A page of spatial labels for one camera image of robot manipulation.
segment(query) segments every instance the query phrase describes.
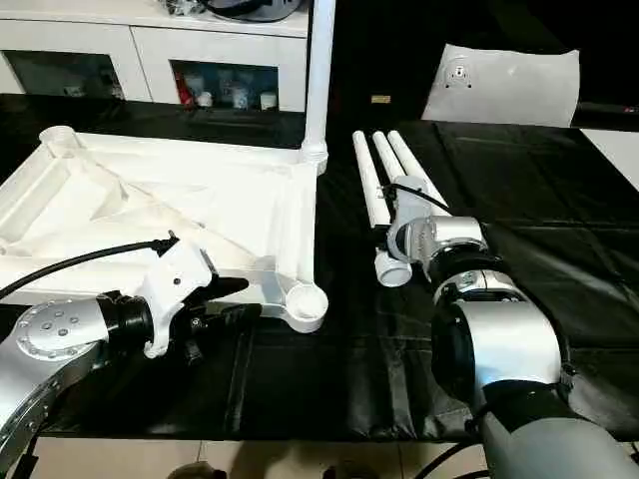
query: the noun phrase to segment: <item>white cabinet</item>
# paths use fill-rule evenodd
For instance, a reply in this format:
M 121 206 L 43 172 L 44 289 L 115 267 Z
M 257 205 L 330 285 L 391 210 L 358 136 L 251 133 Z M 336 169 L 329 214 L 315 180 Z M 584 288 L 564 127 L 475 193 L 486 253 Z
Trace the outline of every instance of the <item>white cabinet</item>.
M 232 89 L 240 88 L 256 109 L 261 93 L 275 93 L 280 110 L 305 109 L 306 38 L 144 27 L 132 32 L 154 102 L 180 103 L 176 76 L 186 76 L 212 91 L 214 106 L 232 107 Z
M 125 25 L 0 20 L 0 93 L 150 101 Z
M 306 2 L 246 23 L 171 16 L 155 0 L 0 0 L 0 93 L 188 103 L 208 92 L 216 109 L 303 112 L 308 33 Z

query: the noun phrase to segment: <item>white pipe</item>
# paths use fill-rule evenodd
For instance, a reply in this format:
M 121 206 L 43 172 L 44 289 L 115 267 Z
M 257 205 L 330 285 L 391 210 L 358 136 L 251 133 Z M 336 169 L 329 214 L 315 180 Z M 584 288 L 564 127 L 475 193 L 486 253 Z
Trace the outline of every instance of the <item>white pipe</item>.
M 392 151 L 392 148 L 388 144 L 388 141 L 382 132 L 373 133 L 372 140 L 377 147 L 377 151 L 381 157 L 381 162 L 383 163 L 383 168 L 386 170 L 388 179 L 391 183 L 394 183 L 395 178 L 403 177 L 405 175 L 403 168 L 399 164 L 399 160 L 395 156 L 395 153 Z
M 428 194 L 431 195 L 436 200 L 441 201 L 445 205 L 448 205 L 448 203 L 443 198 L 443 196 L 441 195 L 441 193 L 439 192 L 435 184 L 432 182 L 430 177 L 423 170 L 423 168 L 419 164 L 419 161 L 417 160 L 415 155 L 412 153 L 412 151 L 410 150 L 406 142 L 403 140 L 399 132 L 395 130 L 390 132 L 388 134 L 388 140 L 390 141 L 390 144 L 392 145 L 395 152 L 397 153 L 397 157 L 399 158 L 401 165 L 406 170 L 406 173 L 412 177 L 418 177 L 423 179 L 427 184 Z M 443 209 L 435 205 L 432 206 L 432 213 L 439 217 L 450 216 L 448 212 L 444 211 Z
M 334 20 L 335 0 L 315 0 L 307 97 L 307 129 L 302 142 L 302 156 L 304 161 L 316 163 L 320 174 L 325 171 L 328 160 L 325 133 Z
M 386 287 L 404 286 L 412 278 L 412 266 L 390 257 L 388 251 L 376 250 L 375 273 L 379 284 Z
M 370 150 L 366 143 L 366 137 L 362 132 L 352 134 L 352 143 L 355 146 L 357 156 L 357 166 L 359 167 L 359 178 L 363 187 L 363 197 L 366 201 L 368 211 L 368 221 L 370 227 L 375 225 L 390 225 L 390 213 L 386 201 L 381 195 L 381 185 L 375 171 L 375 166 L 370 157 Z

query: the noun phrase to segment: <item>table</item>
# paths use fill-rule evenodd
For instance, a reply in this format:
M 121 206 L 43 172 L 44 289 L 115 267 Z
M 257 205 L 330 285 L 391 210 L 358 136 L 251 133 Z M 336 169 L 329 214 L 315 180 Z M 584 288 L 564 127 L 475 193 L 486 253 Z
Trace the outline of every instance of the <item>table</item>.
M 7 177 L 44 128 L 263 146 L 298 145 L 303 119 L 186 112 L 179 106 L 0 97 Z M 448 202 L 476 215 L 513 276 L 571 341 L 570 403 L 620 439 L 639 438 L 639 196 L 578 130 L 398 126 Z M 192 439 L 457 440 L 467 409 L 430 373 L 431 290 L 416 275 L 379 286 L 347 131 L 331 127 L 319 178 L 316 279 L 330 308 L 314 334 L 283 322 L 220 330 L 206 359 L 121 358 L 73 387 L 56 436 Z M 19 308 L 4 307 L 0 337 Z

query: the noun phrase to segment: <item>shelf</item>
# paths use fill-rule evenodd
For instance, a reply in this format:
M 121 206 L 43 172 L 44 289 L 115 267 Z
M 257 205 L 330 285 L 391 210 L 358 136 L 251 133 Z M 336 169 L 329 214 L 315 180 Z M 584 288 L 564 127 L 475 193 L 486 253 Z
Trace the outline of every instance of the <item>shelf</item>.
M 101 23 L 306 38 L 308 3 L 281 22 L 246 23 L 211 13 L 173 17 L 155 0 L 1 0 L 0 19 Z

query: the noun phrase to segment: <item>white paper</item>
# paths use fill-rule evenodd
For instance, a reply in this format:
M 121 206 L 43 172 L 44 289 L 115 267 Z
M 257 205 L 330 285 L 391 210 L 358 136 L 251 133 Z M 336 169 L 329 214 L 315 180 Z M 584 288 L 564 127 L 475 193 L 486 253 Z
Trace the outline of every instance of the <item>white paper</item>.
M 424 120 L 569 127 L 579 52 L 533 55 L 446 45 Z

